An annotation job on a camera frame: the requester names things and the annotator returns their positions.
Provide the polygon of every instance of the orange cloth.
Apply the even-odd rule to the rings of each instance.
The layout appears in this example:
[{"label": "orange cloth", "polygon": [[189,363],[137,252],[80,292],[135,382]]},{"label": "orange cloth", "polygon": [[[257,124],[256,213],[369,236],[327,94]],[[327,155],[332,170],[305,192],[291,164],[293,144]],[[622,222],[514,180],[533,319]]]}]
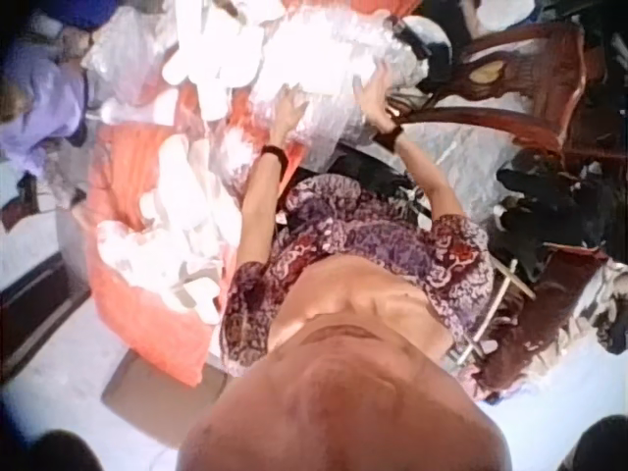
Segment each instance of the orange cloth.
[{"label": "orange cloth", "polygon": [[351,10],[364,14],[371,14],[377,10],[388,10],[393,15],[404,17],[410,15],[419,5],[422,0],[282,0],[284,6],[287,8],[291,5],[299,5],[301,3],[307,3],[308,5],[333,5],[339,3],[351,6]]},{"label": "orange cloth", "polygon": [[[299,1],[285,0],[285,4]],[[351,6],[361,13],[385,8],[403,16],[419,3],[420,0],[352,0]],[[145,90],[146,97],[156,95],[163,86],[162,82],[152,84]],[[181,87],[174,128],[124,124],[101,130],[100,142],[94,149],[87,196],[87,205],[94,212],[96,223],[111,219],[122,221],[135,231],[144,229],[138,201],[145,191],[157,184],[159,147],[175,132],[185,132],[192,139],[201,136],[203,123],[199,116],[195,89],[187,83]],[[239,93],[234,98],[229,126],[243,128],[260,148],[268,137],[266,131],[253,123],[245,93]],[[110,146],[109,152],[104,145]],[[307,149],[302,145],[294,143],[288,146],[289,163],[281,191],[286,188],[306,153]],[[100,259],[95,232],[88,235],[86,257],[92,295],[105,324],[130,348],[167,374],[190,386],[200,383],[212,328],[193,313],[178,314],[169,310],[157,294],[130,287]],[[219,298],[222,303],[232,278],[235,259],[233,253],[225,254],[226,270]]]}]

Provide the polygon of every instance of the purple floral dress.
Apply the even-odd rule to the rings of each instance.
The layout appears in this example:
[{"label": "purple floral dress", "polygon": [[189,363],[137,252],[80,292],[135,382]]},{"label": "purple floral dress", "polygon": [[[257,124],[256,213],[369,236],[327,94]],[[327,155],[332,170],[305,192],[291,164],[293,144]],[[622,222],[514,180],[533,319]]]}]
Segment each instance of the purple floral dress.
[{"label": "purple floral dress", "polygon": [[290,287],[308,265],[333,254],[364,257],[425,291],[456,342],[476,325],[493,268],[486,233],[466,217],[441,216],[423,231],[398,205],[338,175],[299,183],[286,209],[290,229],[279,233],[269,262],[245,263],[232,280],[220,333],[231,374],[241,376],[266,354]]}]

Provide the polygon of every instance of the wooden chair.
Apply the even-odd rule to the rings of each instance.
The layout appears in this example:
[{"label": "wooden chair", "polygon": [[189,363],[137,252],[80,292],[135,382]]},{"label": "wooden chair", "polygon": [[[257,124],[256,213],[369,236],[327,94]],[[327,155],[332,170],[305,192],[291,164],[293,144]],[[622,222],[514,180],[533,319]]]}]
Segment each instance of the wooden chair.
[{"label": "wooden chair", "polygon": [[[488,49],[529,39],[542,39],[533,53]],[[567,128],[586,83],[584,35],[572,24],[530,25],[481,37],[467,46],[453,68],[451,80],[419,109],[390,101],[399,124],[458,123],[507,131],[514,142],[561,155]],[[435,107],[450,95],[469,101],[518,92],[532,102],[531,114],[480,107]]]}]

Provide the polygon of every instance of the clear plastic wrap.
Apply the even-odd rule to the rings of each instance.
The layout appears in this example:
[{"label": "clear plastic wrap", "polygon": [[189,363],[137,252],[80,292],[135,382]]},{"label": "clear plastic wrap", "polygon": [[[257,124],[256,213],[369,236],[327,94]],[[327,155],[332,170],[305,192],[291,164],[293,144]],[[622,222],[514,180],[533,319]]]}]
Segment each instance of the clear plastic wrap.
[{"label": "clear plastic wrap", "polygon": [[124,103],[143,104],[144,85],[159,77],[166,46],[157,40],[159,19],[120,7],[95,33],[94,45],[82,60],[82,66],[100,75]]},{"label": "clear plastic wrap", "polygon": [[384,27],[384,15],[360,15],[344,6],[302,6],[279,22],[264,46],[264,62],[250,94],[256,118],[273,119],[283,84],[300,84],[309,106],[293,137],[310,147],[304,167],[327,170],[342,137],[353,141],[362,116],[353,97],[353,79],[367,81],[376,61],[386,61],[392,84],[414,85],[427,74],[410,48]]}]

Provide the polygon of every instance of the black wristband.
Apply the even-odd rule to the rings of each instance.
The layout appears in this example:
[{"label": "black wristband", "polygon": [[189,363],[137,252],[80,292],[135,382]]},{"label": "black wristband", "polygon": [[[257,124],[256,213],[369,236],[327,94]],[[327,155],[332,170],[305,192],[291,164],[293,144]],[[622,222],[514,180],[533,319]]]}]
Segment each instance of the black wristband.
[{"label": "black wristband", "polygon": [[373,136],[373,140],[380,144],[382,147],[394,153],[394,144],[396,143],[396,139],[403,132],[403,128],[399,125],[395,126],[394,129],[390,132],[381,133],[378,132]]},{"label": "black wristband", "polygon": [[284,178],[286,169],[288,168],[288,157],[286,156],[286,153],[281,147],[277,147],[276,145],[265,145],[262,147],[261,155],[264,154],[273,154],[279,159],[279,163],[282,166],[282,172],[279,175],[279,180],[281,181]]}]

